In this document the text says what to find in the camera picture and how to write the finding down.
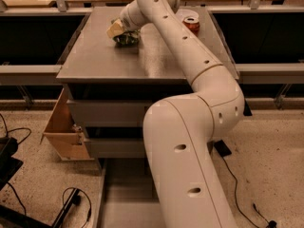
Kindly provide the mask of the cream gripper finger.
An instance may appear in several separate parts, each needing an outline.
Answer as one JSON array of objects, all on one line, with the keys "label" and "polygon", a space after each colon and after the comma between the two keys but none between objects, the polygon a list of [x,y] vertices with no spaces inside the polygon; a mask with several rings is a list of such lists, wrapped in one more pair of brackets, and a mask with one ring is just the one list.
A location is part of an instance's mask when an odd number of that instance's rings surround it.
[{"label": "cream gripper finger", "polygon": [[122,35],[124,33],[124,25],[120,19],[115,20],[107,29],[106,34],[109,38]]}]

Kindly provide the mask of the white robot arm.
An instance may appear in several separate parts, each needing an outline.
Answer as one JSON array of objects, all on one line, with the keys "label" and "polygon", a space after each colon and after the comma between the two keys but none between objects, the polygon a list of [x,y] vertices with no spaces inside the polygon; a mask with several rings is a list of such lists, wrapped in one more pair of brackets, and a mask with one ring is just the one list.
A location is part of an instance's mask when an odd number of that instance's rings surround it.
[{"label": "white robot arm", "polygon": [[152,104],[143,141],[166,228],[238,228],[208,145],[240,120],[243,93],[227,67],[177,17],[179,0],[134,0],[109,37],[153,24],[192,91]]}]

